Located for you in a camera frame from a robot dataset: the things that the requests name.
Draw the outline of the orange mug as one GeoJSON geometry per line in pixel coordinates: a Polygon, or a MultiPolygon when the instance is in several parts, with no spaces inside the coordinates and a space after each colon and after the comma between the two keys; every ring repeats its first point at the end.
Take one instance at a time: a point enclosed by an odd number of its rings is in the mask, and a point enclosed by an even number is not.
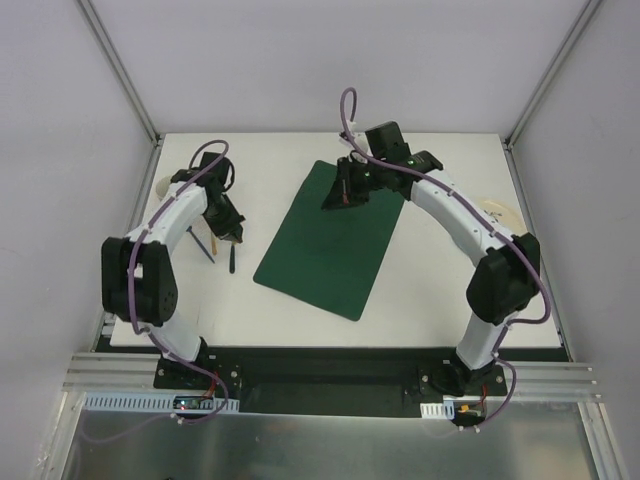
{"type": "Polygon", "coordinates": [[[154,187],[156,199],[162,201],[167,196],[170,187],[171,178],[168,176],[161,178],[154,187]]]}

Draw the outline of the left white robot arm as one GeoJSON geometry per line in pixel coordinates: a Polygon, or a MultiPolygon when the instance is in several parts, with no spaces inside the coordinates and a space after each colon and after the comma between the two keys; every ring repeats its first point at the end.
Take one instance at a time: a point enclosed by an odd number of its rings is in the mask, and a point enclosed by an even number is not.
{"type": "Polygon", "coordinates": [[[212,366],[199,355],[204,340],[178,313],[178,286],[171,254],[198,219],[213,237],[243,242],[243,222],[228,197],[235,167],[224,153],[205,152],[200,164],[177,171],[151,217],[126,236],[101,246],[103,309],[148,336],[172,361],[177,377],[192,389],[205,386],[212,366]]]}

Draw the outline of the dark green placemat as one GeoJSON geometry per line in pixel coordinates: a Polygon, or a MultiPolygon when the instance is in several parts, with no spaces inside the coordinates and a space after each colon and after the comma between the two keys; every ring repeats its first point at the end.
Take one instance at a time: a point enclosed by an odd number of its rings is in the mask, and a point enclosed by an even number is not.
{"type": "Polygon", "coordinates": [[[253,275],[274,289],[350,321],[360,320],[404,199],[375,191],[367,204],[324,211],[337,173],[314,163],[253,275]]]}

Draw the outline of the gold knife black handle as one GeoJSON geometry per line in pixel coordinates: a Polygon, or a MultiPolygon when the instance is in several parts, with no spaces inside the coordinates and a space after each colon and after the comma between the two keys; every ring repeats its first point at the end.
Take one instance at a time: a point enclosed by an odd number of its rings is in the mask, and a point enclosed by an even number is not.
{"type": "Polygon", "coordinates": [[[230,274],[235,274],[236,272],[236,246],[237,246],[237,242],[232,242],[231,246],[230,246],[230,252],[229,252],[229,273],[230,274]]]}

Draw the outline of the cream and blue plate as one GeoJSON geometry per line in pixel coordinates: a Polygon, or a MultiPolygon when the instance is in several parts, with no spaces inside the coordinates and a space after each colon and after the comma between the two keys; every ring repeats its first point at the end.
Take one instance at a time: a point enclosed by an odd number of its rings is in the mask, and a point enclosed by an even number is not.
{"type": "Polygon", "coordinates": [[[481,198],[478,205],[493,219],[511,230],[516,235],[527,232],[521,213],[508,204],[491,198],[481,198]]]}

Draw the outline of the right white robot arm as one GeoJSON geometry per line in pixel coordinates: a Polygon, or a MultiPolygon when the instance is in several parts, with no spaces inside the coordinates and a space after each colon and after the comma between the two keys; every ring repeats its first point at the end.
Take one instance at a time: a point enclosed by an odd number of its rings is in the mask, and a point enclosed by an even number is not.
{"type": "Polygon", "coordinates": [[[459,192],[430,152],[412,152],[399,125],[387,122],[339,137],[352,150],[337,161],[337,173],[322,207],[337,210],[389,190],[434,218],[468,257],[474,273],[466,289],[471,317],[451,360],[429,375],[437,392],[460,397],[481,388],[495,366],[510,321],[540,291],[540,247],[531,234],[516,235],[459,192]]]}

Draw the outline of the blue fork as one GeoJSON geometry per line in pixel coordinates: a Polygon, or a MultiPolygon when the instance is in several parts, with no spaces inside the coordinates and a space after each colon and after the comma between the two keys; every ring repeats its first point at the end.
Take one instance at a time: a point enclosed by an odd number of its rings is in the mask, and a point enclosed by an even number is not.
{"type": "Polygon", "coordinates": [[[212,255],[212,253],[207,249],[207,247],[205,246],[205,244],[200,240],[200,238],[196,235],[195,231],[193,230],[193,227],[188,227],[187,228],[187,233],[190,235],[190,237],[193,239],[193,241],[195,242],[195,244],[197,245],[197,247],[199,248],[199,250],[205,255],[205,257],[213,264],[215,264],[215,259],[214,256],[212,255]]]}

